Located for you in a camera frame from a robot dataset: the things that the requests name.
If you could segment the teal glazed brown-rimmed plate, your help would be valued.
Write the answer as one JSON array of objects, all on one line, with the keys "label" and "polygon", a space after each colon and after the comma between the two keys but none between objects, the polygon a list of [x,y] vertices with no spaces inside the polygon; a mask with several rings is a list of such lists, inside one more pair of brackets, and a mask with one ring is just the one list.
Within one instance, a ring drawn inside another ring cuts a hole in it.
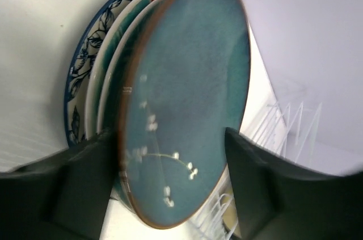
[{"label": "teal glazed brown-rimmed plate", "polygon": [[165,0],[151,12],[123,80],[118,133],[121,178],[145,224],[176,227],[215,190],[250,72],[241,0]]}]

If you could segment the blue floral white plate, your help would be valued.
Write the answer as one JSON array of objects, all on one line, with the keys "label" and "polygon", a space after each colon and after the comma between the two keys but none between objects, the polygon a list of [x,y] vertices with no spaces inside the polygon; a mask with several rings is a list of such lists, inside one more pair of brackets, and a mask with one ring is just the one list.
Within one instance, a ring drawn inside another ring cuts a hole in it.
[{"label": "blue floral white plate", "polygon": [[64,93],[64,127],[67,144],[85,139],[83,130],[84,93],[101,44],[111,25],[132,0],[108,0],[83,33],[71,59]]}]

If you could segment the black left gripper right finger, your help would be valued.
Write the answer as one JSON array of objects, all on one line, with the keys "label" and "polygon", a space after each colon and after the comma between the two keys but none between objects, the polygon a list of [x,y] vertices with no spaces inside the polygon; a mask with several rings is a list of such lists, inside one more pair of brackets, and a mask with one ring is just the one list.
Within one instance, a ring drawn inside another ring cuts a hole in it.
[{"label": "black left gripper right finger", "polygon": [[362,173],[328,175],[225,130],[242,239],[361,239]]}]

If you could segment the white plate with red back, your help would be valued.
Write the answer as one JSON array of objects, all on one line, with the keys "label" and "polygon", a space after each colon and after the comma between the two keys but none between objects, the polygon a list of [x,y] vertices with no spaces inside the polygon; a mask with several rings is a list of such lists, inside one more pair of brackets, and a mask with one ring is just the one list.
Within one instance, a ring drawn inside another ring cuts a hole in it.
[{"label": "white plate with red back", "polygon": [[123,34],[108,66],[99,101],[96,134],[117,124],[122,85],[138,30],[145,24],[157,5],[164,0],[153,0],[131,22]]}]

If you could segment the red plate with teal flower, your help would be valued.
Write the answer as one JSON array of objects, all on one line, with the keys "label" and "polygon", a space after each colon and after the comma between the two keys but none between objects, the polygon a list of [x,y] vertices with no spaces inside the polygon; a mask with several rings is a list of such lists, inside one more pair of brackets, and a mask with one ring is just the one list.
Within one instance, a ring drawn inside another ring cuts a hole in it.
[{"label": "red plate with teal flower", "polygon": [[114,21],[113,25],[111,25],[110,30],[107,32],[106,37],[101,44],[91,70],[86,93],[84,126],[85,137],[87,139],[96,133],[100,96],[112,56],[131,22],[152,1],[153,0],[132,0],[126,5]]}]

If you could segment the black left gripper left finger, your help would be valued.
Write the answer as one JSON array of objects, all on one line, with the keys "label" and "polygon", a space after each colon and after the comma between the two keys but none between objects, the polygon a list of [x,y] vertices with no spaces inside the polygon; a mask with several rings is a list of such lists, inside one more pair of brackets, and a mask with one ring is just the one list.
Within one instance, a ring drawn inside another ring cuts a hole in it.
[{"label": "black left gripper left finger", "polygon": [[106,130],[1,173],[1,239],[99,239],[117,171]]}]

